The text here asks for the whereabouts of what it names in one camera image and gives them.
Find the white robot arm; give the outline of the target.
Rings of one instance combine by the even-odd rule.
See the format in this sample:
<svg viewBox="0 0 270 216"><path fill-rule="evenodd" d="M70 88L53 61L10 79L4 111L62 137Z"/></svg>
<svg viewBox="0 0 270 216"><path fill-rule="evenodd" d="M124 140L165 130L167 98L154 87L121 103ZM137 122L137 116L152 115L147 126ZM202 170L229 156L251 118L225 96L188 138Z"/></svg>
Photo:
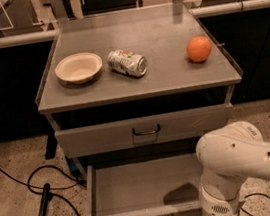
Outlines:
<svg viewBox="0 0 270 216"><path fill-rule="evenodd" d="M200 201L210 216L234 216L248 178L270 181L270 142L249 122L234 122L201 136L196 144L203 167Z"/></svg>

